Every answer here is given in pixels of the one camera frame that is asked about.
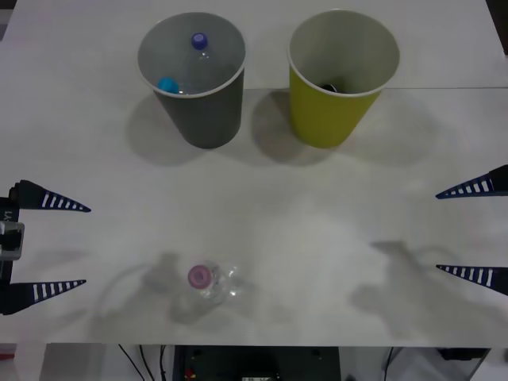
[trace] gray cup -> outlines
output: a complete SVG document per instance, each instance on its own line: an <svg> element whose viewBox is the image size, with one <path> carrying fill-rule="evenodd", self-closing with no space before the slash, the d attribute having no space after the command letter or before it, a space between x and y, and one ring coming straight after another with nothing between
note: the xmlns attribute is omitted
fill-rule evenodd
<svg viewBox="0 0 508 381"><path fill-rule="evenodd" d="M178 82L195 33L204 33L214 56L232 73L223 84L199 94L172 94L157 88L163 77ZM183 138L199 148L217 148L237 134L244 89L245 42L231 22L211 13L181 13L159 21L141 41L137 63Z"/></svg>

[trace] floor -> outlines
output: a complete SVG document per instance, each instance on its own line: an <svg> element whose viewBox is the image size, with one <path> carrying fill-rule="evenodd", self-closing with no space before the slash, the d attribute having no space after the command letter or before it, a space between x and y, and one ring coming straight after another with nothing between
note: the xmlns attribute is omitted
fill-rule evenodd
<svg viewBox="0 0 508 381"><path fill-rule="evenodd" d="M149 380L143 368L139 348L124 345L126 352ZM156 380L159 372L159 345L144 345L148 366ZM356 381L380 381L390 348L340 348L342 380L352 375ZM164 366L171 375L173 348L164 353ZM508 379L504 350L492 350L475 372L472 381ZM463 381L471 379L478 360L443 361L433 348L404 348L396 355L388 370L387 380L403 381ZM139 380L132 364L115 344L20 344L14 360L0 361L2 381L116 381Z"/></svg>

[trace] pink bottle cap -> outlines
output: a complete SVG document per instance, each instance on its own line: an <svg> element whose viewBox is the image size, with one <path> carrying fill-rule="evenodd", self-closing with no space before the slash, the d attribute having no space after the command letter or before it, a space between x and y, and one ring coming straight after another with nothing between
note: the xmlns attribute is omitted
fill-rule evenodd
<svg viewBox="0 0 508 381"><path fill-rule="evenodd" d="M189 270L187 279L193 288L202 290L212 283L212 272L207 266L199 264Z"/></svg>

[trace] paper cup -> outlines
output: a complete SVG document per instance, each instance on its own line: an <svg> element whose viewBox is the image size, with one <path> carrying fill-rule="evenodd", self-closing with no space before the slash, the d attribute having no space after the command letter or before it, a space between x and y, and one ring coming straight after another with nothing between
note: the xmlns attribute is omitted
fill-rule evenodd
<svg viewBox="0 0 508 381"><path fill-rule="evenodd" d="M186 52L194 33L205 33L214 59L227 65L230 78L199 94L172 94L157 87L162 77L186 74ZM245 42L231 22L211 13L181 13L159 21L141 41L137 63L183 138L199 148L216 148L237 134L244 90Z"/></svg>
<svg viewBox="0 0 508 381"><path fill-rule="evenodd" d="M369 16L330 10L304 21L288 48L296 135L318 148L341 144L393 77L399 57L393 35ZM321 88L330 84L337 93Z"/></svg>

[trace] purple bottle cap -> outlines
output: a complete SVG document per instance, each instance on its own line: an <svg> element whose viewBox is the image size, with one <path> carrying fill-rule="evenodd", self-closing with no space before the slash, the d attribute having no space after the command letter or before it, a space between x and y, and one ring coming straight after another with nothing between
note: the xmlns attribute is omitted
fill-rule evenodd
<svg viewBox="0 0 508 381"><path fill-rule="evenodd" d="M193 288L203 290L212 283L212 272L207 266L199 264L189 270L187 279Z"/></svg>
<svg viewBox="0 0 508 381"><path fill-rule="evenodd" d="M195 33L190 40L196 50L203 50L208 46L208 39L205 33Z"/></svg>

